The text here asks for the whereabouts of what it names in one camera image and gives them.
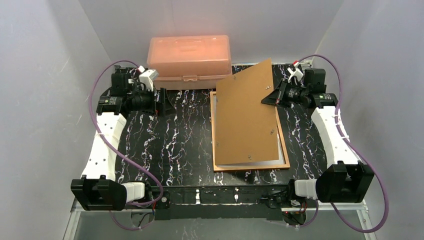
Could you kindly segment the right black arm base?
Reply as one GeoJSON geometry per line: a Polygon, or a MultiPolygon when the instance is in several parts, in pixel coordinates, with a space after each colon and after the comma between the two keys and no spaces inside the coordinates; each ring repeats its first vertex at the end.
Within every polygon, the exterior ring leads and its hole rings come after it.
{"type": "Polygon", "coordinates": [[[287,185],[282,188],[272,188],[267,191],[262,199],[271,209],[293,207],[298,208],[300,212],[305,211],[308,207],[316,207],[317,199],[313,197],[303,196],[300,191],[296,192],[296,183],[298,181],[291,179],[287,185]]]}

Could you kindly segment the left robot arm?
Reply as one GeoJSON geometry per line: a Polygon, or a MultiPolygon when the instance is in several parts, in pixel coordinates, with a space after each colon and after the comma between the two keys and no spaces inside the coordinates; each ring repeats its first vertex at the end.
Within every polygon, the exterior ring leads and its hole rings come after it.
{"type": "Polygon", "coordinates": [[[115,176],[120,138],[129,113],[164,117],[175,113],[165,88],[154,87],[158,72],[140,67],[134,75],[115,72],[111,86],[100,97],[92,114],[96,134],[87,164],[80,178],[71,181],[70,189],[86,211],[121,211],[127,205],[151,205],[163,196],[142,180],[118,183],[115,176]]]}

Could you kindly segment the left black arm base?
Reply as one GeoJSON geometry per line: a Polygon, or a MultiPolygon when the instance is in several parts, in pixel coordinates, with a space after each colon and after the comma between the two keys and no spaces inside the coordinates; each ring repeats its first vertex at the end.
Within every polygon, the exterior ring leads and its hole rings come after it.
{"type": "Polygon", "coordinates": [[[144,197],[133,201],[138,207],[168,209],[171,205],[171,193],[167,189],[161,191],[157,186],[145,186],[144,197]]]}

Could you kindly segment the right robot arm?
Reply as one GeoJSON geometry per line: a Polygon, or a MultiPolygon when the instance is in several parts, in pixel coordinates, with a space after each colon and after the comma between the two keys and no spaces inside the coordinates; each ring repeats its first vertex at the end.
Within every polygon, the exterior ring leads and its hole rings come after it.
{"type": "Polygon", "coordinates": [[[322,203],[360,203],[375,176],[371,167],[348,146],[348,136],[337,109],[335,94],[327,93],[326,71],[290,68],[288,80],[280,81],[261,100],[262,104],[288,107],[301,104],[311,110],[311,120],[323,143],[327,169],[317,178],[291,180],[287,197],[290,200],[314,199],[322,203]]]}

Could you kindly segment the pink plastic storage box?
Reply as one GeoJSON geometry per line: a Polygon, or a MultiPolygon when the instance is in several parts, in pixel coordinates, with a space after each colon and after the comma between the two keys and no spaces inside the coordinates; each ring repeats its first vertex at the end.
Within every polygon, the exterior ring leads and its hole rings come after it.
{"type": "Polygon", "coordinates": [[[232,74],[227,35],[153,37],[147,66],[157,70],[157,89],[214,89],[217,81],[232,74]]]}

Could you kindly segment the aluminium front rail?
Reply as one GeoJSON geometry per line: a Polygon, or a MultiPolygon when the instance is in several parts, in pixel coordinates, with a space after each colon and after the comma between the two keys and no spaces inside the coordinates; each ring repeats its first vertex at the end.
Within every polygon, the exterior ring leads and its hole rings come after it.
{"type": "MultiPolygon", "coordinates": [[[[171,205],[256,205],[266,204],[262,198],[267,191],[284,185],[217,185],[217,186],[170,186],[164,189],[170,191],[171,205]]],[[[84,211],[122,211],[127,208],[146,208],[136,206],[134,200],[121,190],[78,190],[72,208],[84,211]]]]}

